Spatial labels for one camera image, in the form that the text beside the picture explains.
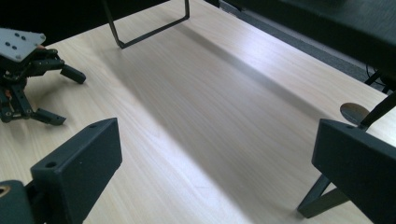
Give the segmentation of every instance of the black tripod leg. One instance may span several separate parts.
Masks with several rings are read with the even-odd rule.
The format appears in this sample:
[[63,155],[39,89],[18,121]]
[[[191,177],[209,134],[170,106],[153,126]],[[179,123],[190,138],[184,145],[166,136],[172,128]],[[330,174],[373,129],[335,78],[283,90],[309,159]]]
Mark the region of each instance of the black tripod leg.
[[348,197],[339,189],[333,189],[322,195],[324,190],[330,185],[330,180],[321,175],[314,187],[306,194],[297,211],[304,217],[314,217],[341,203],[349,201]]

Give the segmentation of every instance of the black stand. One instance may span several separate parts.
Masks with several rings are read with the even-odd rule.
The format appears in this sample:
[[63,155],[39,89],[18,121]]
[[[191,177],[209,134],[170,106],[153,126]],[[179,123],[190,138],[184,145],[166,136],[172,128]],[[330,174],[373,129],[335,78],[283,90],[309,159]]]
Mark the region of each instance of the black stand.
[[127,43],[124,43],[124,42],[120,41],[119,36],[117,34],[117,29],[116,29],[116,26],[114,24],[114,20],[113,20],[113,17],[111,15],[110,9],[108,8],[107,0],[102,0],[102,3],[103,3],[103,6],[105,7],[105,11],[106,11],[107,19],[108,19],[108,24],[110,25],[111,32],[113,33],[114,38],[116,39],[117,45],[121,49],[126,49],[129,46],[132,46],[133,44],[135,44],[135,43],[137,43],[139,41],[142,41],[142,40],[144,40],[144,39],[146,39],[146,38],[148,38],[148,37],[150,37],[152,35],[156,35],[159,32],[168,29],[168,28],[170,28],[170,27],[172,27],[172,26],[174,26],[176,24],[179,24],[179,23],[181,23],[183,21],[186,21],[190,17],[190,3],[189,3],[189,0],[185,0],[184,1],[184,5],[185,5],[185,11],[186,12],[185,12],[185,16],[183,18],[181,18],[181,19],[179,19],[177,21],[173,21],[173,22],[171,22],[171,23],[169,23],[169,24],[167,24],[167,25],[165,25],[163,27],[160,27],[160,28],[158,28],[156,30],[153,30],[153,31],[151,31],[151,32],[149,32],[149,33],[147,33],[145,35],[141,35],[138,38],[135,38],[135,39],[133,39],[133,40],[127,42]]
[[121,162],[117,119],[89,125],[35,164],[28,185],[0,181],[0,223],[83,223]]
[[[367,116],[365,125],[375,118]],[[297,208],[304,217],[350,200],[374,223],[396,223],[395,147],[362,128],[321,119],[312,164],[322,175]],[[336,189],[323,194],[331,182]]]
[[322,195],[330,183],[331,181],[326,176],[321,175],[297,207],[297,211],[304,217],[314,217],[349,201],[348,197],[339,189],[333,189]]

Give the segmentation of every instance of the metal frame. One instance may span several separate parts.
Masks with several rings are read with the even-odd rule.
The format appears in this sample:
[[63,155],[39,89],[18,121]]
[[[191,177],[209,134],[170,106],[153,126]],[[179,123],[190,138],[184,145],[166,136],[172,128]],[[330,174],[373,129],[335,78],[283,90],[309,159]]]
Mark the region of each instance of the metal frame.
[[108,8],[107,0],[102,0],[102,3],[103,3],[103,6],[105,7],[105,12],[106,12],[106,15],[107,15],[108,24],[110,25],[111,32],[113,33],[114,38],[116,39],[117,45],[121,49],[126,49],[126,48],[132,46],[133,44],[136,44],[137,42],[140,42],[140,41],[142,41],[142,40],[144,40],[144,39],[146,39],[146,38],[148,38],[148,37],[150,37],[152,35],[156,35],[159,32],[161,32],[163,30],[166,30],[166,29],[168,29],[168,28],[170,28],[170,27],[172,27],[172,26],[174,26],[176,24],[179,24],[179,23],[181,23],[183,21],[186,21],[190,17],[190,2],[189,2],[189,0],[184,0],[185,16],[183,18],[181,18],[181,19],[179,19],[177,21],[173,21],[173,22],[171,22],[169,24],[166,24],[163,27],[160,27],[160,28],[158,28],[156,30],[150,31],[150,32],[148,32],[148,33],[146,33],[144,35],[141,35],[141,36],[139,36],[139,37],[137,37],[137,38],[135,38],[135,39],[133,39],[133,40],[131,40],[129,42],[124,43],[124,42],[122,42],[119,39],[119,36],[117,34],[117,29],[116,29],[116,26],[114,24],[114,20],[113,20],[113,17],[111,15],[110,9]]

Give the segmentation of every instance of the wood grain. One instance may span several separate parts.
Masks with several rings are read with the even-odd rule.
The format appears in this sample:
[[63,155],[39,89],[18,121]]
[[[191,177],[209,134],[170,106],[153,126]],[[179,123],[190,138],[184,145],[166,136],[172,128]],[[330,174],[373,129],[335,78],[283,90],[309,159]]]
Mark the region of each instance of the wood grain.
[[[122,40],[180,18],[170,1],[117,21]],[[352,203],[304,219],[295,208],[318,178],[321,118],[373,108],[385,95],[204,1],[191,18],[128,49],[108,26],[50,48],[87,75],[29,79],[34,108],[67,117],[0,125],[0,179],[29,168],[85,126],[117,117],[123,163],[86,223],[370,223]],[[396,145],[393,112],[370,133]]]

